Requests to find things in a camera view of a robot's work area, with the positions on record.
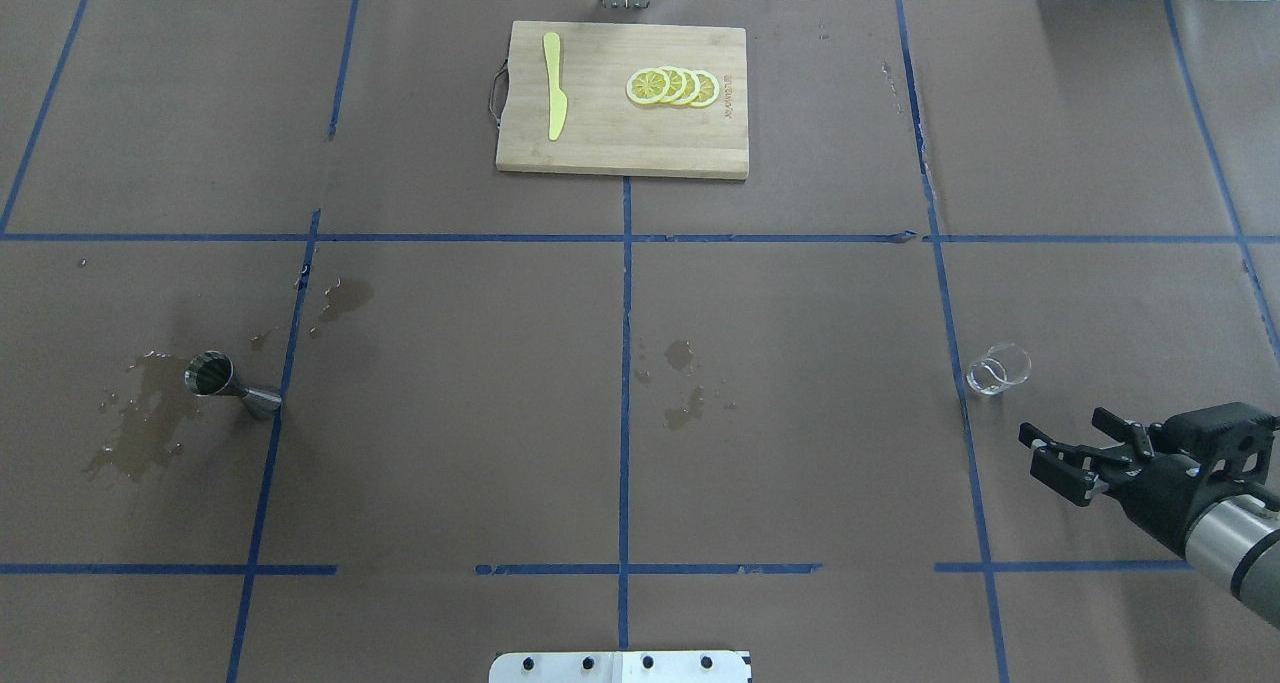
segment metal jigger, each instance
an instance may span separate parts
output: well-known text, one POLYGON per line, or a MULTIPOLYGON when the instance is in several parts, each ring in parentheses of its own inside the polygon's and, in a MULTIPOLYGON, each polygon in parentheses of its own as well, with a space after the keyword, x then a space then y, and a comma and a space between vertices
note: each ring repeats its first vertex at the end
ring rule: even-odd
POLYGON ((280 409, 275 388, 248 388, 236 379, 236 365, 219 350, 205 350, 182 375, 187 390, 197 396, 238 396, 253 418, 270 420, 280 409))

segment sliced lemon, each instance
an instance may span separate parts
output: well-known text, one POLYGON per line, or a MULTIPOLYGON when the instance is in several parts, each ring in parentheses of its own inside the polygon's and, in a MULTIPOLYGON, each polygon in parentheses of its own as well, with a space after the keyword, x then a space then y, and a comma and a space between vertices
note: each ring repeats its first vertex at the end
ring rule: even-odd
POLYGON ((692 101, 698 100, 698 92, 703 90, 703 82, 701 78, 695 75, 694 72, 687 68, 681 68, 680 74, 689 81, 689 90, 685 91, 685 95, 680 96, 680 98, 671 101, 671 104, 690 105, 692 101))
POLYGON ((663 104, 671 104, 676 98, 684 98, 689 91, 689 78, 685 78, 681 72, 684 68, 676 68, 675 65, 663 65, 659 72, 667 74, 667 95, 662 96, 663 104))
POLYGON ((691 72, 698 78, 698 95, 689 101, 690 107, 707 107, 719 97, 719 78, 708 72, 691 72))
POLYGON ((627 98, 631 104, 653 105, 667 95, 671 78, 660 68, 641 68, 627 81, 627 98))

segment clear glass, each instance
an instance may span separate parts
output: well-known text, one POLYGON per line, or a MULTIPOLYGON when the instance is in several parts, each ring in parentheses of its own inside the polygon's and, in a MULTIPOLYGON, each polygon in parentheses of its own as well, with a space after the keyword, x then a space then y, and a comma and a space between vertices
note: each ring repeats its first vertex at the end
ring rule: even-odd
POLYGON ((965 380, 969 388, 983 396, 997 396, 1002 391, 1025 382, 1032 373, 1032 358, 1015 344, 996 344, 969 365, 965 380))

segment knife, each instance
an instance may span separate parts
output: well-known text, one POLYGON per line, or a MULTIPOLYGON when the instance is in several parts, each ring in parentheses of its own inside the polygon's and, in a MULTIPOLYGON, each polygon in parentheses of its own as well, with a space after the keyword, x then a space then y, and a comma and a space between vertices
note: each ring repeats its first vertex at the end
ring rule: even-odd
POLYGON ((547 32, 543 36, 543 52, 547 55, 547 90, 549 95, 548 139, 558 139, 564 129, 564 115, 568 113, 568 96, 559 87, 559 33, 547 32))

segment cutting board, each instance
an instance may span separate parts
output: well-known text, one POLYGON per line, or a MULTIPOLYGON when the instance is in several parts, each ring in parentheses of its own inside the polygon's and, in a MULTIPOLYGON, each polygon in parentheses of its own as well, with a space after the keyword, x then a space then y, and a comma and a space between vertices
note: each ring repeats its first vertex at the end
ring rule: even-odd
POLYGON ((499 171, 746 178, 742 28, 516 20, 507 67, 499 171), (557 141, 548 137, 548 31, 561 36, 561 88, 568 96, 557 141), (627 79, 658 65, 713 73, 721 81, 719 100, 701 109, 631 104, 627 79))

